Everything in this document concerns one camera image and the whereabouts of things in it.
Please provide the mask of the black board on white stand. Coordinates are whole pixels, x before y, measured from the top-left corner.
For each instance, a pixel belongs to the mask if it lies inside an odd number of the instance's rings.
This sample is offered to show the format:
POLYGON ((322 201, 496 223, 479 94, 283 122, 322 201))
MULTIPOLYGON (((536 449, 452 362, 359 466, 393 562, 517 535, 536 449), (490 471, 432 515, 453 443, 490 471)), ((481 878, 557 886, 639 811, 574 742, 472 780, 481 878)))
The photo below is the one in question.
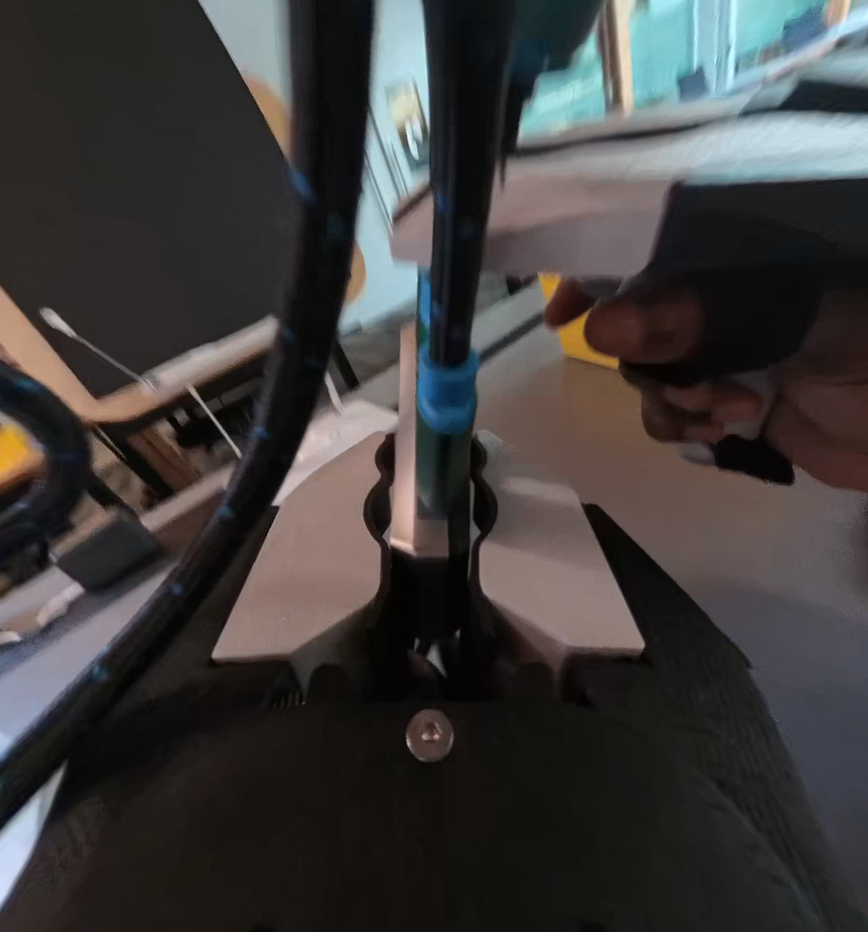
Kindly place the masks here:
POLYGON ((278 111, 200 2, 0 1, 0 347, 163 494, 136 438, 262 379, 292 295, 278 111))

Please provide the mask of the person's right hand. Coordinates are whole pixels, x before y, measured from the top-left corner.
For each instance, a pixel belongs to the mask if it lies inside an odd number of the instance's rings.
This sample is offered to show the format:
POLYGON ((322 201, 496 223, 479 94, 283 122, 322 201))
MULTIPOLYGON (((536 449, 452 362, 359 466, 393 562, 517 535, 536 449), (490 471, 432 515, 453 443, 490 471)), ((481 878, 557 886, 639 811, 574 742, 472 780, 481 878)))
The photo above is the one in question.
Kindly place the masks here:
MULTIPOLYGON (((701 341, 704 312, 690 290, 662 288, 596 300, 560 281, 544 311, 559 328, 585 312, 587 343, 624 365, 677 363, 701 341)), ((666 444, 713 444, 728 426, 761 411, 751 390, 730 382, 663 386, 624 374, 640 392, 647 434, 666 444)), ((800 350, 779 370, 765 421, 769 444, 813 479, 868 493, 868 288, 828 292, 800 350)))

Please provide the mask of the small black box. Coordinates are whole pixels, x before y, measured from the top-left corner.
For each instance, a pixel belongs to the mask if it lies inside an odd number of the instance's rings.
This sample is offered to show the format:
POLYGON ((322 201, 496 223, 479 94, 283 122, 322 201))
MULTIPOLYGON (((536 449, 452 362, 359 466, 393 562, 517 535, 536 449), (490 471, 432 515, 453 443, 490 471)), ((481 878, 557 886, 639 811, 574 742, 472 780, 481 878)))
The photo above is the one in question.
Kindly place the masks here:
POLYGON ((56 547, 52 564, 86 592, 112 587, 157 560, 161 543, 129 513, 108 516, 83 535, 56 547))

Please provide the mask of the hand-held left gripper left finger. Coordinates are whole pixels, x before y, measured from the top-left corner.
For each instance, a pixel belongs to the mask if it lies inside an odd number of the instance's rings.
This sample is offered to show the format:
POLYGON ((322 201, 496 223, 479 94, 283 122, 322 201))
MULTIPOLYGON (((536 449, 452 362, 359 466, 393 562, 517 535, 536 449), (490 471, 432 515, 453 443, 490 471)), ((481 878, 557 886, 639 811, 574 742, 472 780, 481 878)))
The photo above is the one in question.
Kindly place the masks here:
POLYGON ((383 555, 364 508, 388 439, 370 434, 280 504, 210 655, 215 665, 359 663, 383 555))

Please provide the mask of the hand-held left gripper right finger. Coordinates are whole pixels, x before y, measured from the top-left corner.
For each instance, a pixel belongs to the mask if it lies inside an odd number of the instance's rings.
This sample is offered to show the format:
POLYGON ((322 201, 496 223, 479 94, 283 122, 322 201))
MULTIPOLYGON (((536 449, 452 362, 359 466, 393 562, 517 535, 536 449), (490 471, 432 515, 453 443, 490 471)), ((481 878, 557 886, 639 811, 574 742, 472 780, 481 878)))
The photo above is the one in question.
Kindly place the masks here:
POLYGON ((645 640, 577 493, 479 432, 497 514, 479 550, 480 586, 520 659, 640 657, 645 640))

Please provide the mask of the yellow plastic bin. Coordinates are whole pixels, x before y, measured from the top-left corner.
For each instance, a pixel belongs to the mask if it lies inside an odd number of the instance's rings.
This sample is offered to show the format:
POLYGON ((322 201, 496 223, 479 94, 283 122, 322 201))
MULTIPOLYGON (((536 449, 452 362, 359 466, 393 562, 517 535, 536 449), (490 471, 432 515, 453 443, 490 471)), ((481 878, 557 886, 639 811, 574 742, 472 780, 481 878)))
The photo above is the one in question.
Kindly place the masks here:
MULTIPOLYGON (((537 274, 545 303, 548 304, 557 291, 561 277, 557 273, 541 272, 537 274)), ((617 371, 619 361, 615 357, 607 356, 593 349, 586 341, 584 326, 588 314, 571 320, 557 329, 557 337, 564 356, 569 359, 617 371)))

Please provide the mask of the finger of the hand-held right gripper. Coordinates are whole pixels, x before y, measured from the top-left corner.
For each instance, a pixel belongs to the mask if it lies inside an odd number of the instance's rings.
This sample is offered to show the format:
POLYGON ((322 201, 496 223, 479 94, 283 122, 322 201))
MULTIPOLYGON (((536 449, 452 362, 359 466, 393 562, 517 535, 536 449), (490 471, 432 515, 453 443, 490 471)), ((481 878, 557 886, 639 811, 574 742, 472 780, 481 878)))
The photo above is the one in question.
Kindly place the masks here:
POLYGON ((482 269, 625 279, 651 261, 674 180, 535 178, 494 194, 482 269))

